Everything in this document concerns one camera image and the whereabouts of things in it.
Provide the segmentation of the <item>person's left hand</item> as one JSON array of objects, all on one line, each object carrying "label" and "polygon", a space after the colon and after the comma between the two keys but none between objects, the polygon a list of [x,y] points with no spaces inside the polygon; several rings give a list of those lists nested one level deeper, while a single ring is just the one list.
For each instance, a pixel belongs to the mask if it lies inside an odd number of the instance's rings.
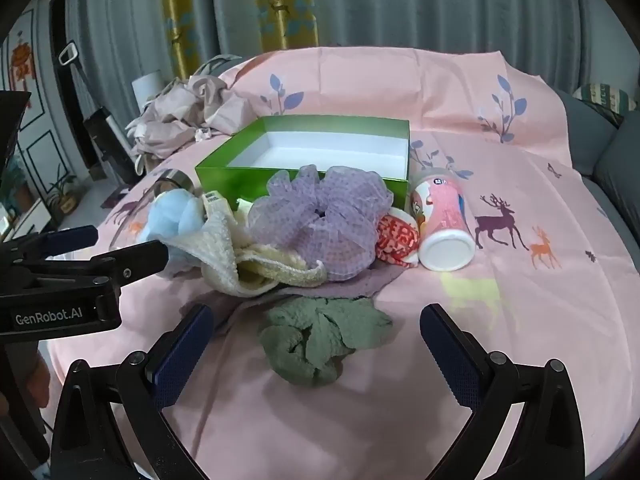
[{"label": "person's left hand", "polygon": [[29,474],[50,457],[41,411],[50,401],[50,372],[37,341],[1,346],[1,452]]}]

